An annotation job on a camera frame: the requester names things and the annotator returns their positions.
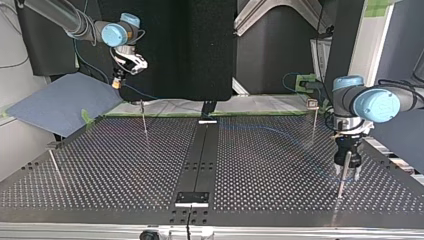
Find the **cable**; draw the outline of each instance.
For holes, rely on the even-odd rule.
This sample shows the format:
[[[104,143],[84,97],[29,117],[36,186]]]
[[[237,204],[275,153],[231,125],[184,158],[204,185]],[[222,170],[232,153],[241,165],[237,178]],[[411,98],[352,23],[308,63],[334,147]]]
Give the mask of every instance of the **cable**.
[[[324,91],[325,91],[325,94],[327,95],[328,101],[330,102],[331,105],[333,105],[333,101],[331,100],[330,94],[328,94],[327,87],[325,86],[324,79],[322,79],[322,71],[321,71],[321,64],[319,62],[320,59],[319,59],[319,51],[318,51],[318,38],[319,38],[319,35],[320,35],[319,34],[319,28],[321,26],[322,16],[324,15],[325,3],[326,3],[326,0],[323,0],[322,6],[321,6],[321,11],[320,11],[319,17],[318,17],[317,37],[315,39],[315,49],[316,49],[316,52],[317,52],[317,63],[318,63],[319,76],[321,78],[319,81],[322,83],[322,85],[324,87]]]
[[[115,55],[113,54],[112,48],[109,48],[109,53],[110,53],[110,56],[112,57],[112,59],[115,61],[116,65],[118,65],[119,68],[121,68],[122,70],[124,70],[127,73],[132,74],[130,70],[126,69],[124,66],[121,65],[121,63],[118,62],[118,60],[115,59]]]
[[[15,16],[18,16],[16,9],[13,8],[11,5],[0,1],[0,12],[3,14],[3,16],[6,18],[6,20],[10,23],[10,25],[16,30],[16,32],[19,33],[20,35],[22,35],[22,32],[19,30],[18,27],[15,26],[15,24],[13,24],[12,20],[10,20],[10,18],[7,16],[6,12],[4,12],[3,9],[1,9],[1,7],[5,7],[7,9],[9,9],[10,11],[12,11],[15,14]]]
[[[19,66],[21,66],[21,65],[24,65],[26,62],[28,62],[28,60],[29,60],[29,56],[27,56],[27,57],[25,58],[25,60],[23,60],[23,61],[22,61],[22,62],[20,62],[20,63],[13,64],[13,65],[9,65],[9,66],[0,66],[0,69],[6,69],[6,68],[19,67]]]
[[[95,70],[96,72],[100,73],[100,75],[102,75],[102,77],[104,78],[105,82],[107,84],[110,84],[109,78],[107,77],[106,73],[104,73],[102,70],[96,68],[95,66],[89,64],[87,61],[85,61],[85,59],[80,55],[79,51],[78,51],[78,47],[77,47],[77,41],[74,39],[74,50],[75,53],[77,54],[78,59],[83,62],[85,65],[91,67],[93,70]]]
[[[85,15],[85,12],[87,11],[87,9],[88,9],[88,0],[85,0],[85,6],[84,6],[84,15]],[[93,65],[91,65],[91,64],[89,64],[82,56],[81,56],[81,54],[79,53],[79,51],[78,51],[78,46],[77,46],[77,41],[75,40],[75,39],[73,39],[73,41],[74,41],[74,51],[75,51],[75,53],[76,53],[76,55],[77,55],[77,57],[78,57],[78,59],[82,62],[82,63],[84,63],[86,66],[88,66],[88,67],[90,67],[90,68],[92,68],[93,70],[95,70],[96,72],[98,72],[98,73],[100,73],[100,75],[102,75],[102,77],[104,78],[104,81],[105,81],[105,83],[107,83],[107,84],[110,84],[110,81],[109,81],[109,78],[108,78],[108,76],[106,75],[106,73],[105,72],[103,72],[102,70],[100,70],[100,69],[98,69],[98,68],[96,68],[95,66],[93,66]]]
[[[130,42],[128,42],[127,44],[128,45],[131,45],[131,44],[134,44],[134,43],[136,43],[138,40],[140,40],[142,37],[144,37],[144,35],[146,34],[146,31],[144,31],[143,29],[140,29],[140,30],[138,30],[138,32],[140,33],[140,32],[143,32],[140,36],[138,36],[136,39],[134,39],[134,40],[132,40],[132,41],[130,41]]]
[[[294,90],[294,89],[292,89],[292,88],[290,88],[290,87],[288,87],[288,86],[286,85],[286,78],[287,78],[288,76],[297,76],[297,75],[302,76],[302,74],[297,73],[297,72],[287,73],[286,75],[284,75],[283,80],[282,80],[282,83],[283,83],[284,88],[286,88],[287,90],[290,90],[291,92],[296,93],[297,95],[299,95],[299,96],[300,96],[300,98],[302,99],[302,101],[306,103],[306,100],[302,97],[302,95],[301,95],[301,94],[299,94],[296,90]]]

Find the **green tape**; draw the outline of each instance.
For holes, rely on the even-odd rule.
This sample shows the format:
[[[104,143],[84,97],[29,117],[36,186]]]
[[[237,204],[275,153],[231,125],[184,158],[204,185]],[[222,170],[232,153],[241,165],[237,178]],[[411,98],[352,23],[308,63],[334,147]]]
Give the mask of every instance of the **green tape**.
[[[81,117],[84,120],[87,129],[91,128],[94,125],[95,119],[90,117],[87,110],[81,110]]]
[[[212,117],[232,117],[232,116],[299,116],[305,115],[308,111],[281,111],[281,112],[214,112]],[[111,113],[106,114],[105,117],[142,117],[141,113]],[[169,114],[145,114],[145,117],[200,117],[199,113],[169,113]]]
[[[141,113],[108,113],[104,115],[105,117],[142,117]],[[146,113],[145,117],[159,117],[159,118],[172,118],[172,117],[200,117],[200,113],[161,113],[161,114],[153,114]]]
[[[296,92],[303,92],[303,93],[313,93],[313,89],[306,90],[306,88],[300,86],[300,82],[315,82],[316,81],[316,75],[315,74],[309,74],[309,75],[297,75],[296,77]]]
[[[9,117],[9,114],[7,114],[6,110],[4,110],[4,111],[1,113],[1,116],[2,116],[3,118],[7,118],[7,117]]]
[[[384,17],[389,5],[389,0],[368,0],[365,17]]]

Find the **black panel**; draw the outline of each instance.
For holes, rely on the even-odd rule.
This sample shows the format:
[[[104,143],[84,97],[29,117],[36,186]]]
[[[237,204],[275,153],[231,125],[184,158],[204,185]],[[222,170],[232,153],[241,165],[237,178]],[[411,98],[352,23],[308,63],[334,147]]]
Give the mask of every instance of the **black panel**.
[[[325,86],[331,99],[333,98],[334,79],[349,74],[363,6],[364,0],[339,0],[333,41],[325,75]]]
[[[72,2],[82,4],[83,0]],[[34,75],[76,72],[72,39],[65,31],[28,7],[17,7],[17,11]]]
[[[116,21],[122,12],[142,19],[145,37],[137,51],[149,68],[127,83],[158,97],[227,100],[233,75],[235,0],[103,0],[103,19]],[[122,89],[126,100],[140,96]]]
[[[237,80],[251,94],[289,93],[281,82],[286,73],[314,72],[314,37],[314,27],[294,9],[270,10],[238,40]],[[287,85],[294,87],[294,82],[288,79]]]

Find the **black metal plate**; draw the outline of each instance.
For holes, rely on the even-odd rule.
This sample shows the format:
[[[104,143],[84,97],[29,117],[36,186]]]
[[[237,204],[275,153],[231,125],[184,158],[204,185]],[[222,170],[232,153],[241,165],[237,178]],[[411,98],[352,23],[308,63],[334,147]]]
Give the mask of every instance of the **black metal plate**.
[[[0,222],[169,224],[197,119],[107,118],[0,186]]]
[[[308,115],[219,122],[215,185],[202,189],[213,198],[207,225],[424,228],[424,187],[366,143],[361,179],[337,200],[336,146],[322,120],[315,131]]]

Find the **aluminum frame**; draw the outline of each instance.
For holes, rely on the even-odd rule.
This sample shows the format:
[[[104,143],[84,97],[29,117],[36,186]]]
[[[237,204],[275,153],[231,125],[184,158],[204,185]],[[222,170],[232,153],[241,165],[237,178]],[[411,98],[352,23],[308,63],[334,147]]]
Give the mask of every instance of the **aluminum frame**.
[[[241,37],[269,10],[278,6],[288,6],[296,10],[315,29],[318,26],[321,4],[317,0],[250,0],[235,20],[236,34]],[[325,32],[331,25],[330,18],[323,13],[319,29]]]

